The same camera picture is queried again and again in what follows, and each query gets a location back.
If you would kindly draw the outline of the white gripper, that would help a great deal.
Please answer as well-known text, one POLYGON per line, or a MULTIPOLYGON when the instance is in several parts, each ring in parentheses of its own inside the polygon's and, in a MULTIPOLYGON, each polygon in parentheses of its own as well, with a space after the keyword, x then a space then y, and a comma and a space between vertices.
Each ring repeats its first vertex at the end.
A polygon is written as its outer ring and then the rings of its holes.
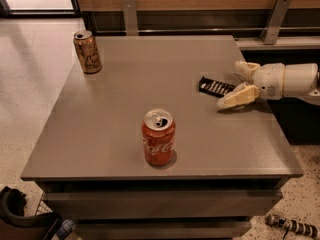
POLYGON ((220 109, 246 105, 255 101, 259 96, 266 100, 279 100, 283 96, 284 64, 265 64, 260 67, 257 63, 236 61, 235 70, 236 74, 245 80, 251 81, 254 77, 256 86, 241 83, 218 100, 217 106, 220 109))

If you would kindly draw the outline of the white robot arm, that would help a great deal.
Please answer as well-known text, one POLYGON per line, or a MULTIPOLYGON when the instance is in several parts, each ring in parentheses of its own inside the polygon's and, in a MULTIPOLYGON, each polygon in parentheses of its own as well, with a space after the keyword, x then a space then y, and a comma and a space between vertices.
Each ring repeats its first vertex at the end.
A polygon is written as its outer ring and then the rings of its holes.
POLYGON ((237 61, 235 70, 241 83, 218 100, 220 109, 247 105, 258 98, 280 100, 289 97, 320 105, 319 72, 315 63, 260 65, 237 61))

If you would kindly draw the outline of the black curved robot base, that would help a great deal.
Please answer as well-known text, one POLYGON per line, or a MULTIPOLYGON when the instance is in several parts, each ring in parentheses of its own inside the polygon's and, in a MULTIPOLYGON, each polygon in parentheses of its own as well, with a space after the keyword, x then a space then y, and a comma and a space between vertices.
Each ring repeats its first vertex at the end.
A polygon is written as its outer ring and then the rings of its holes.
POLYGON ((5 186, 0 191, 0 240, 51 240, 62 225, 56 212, 26 216, 26 195, 5 186))

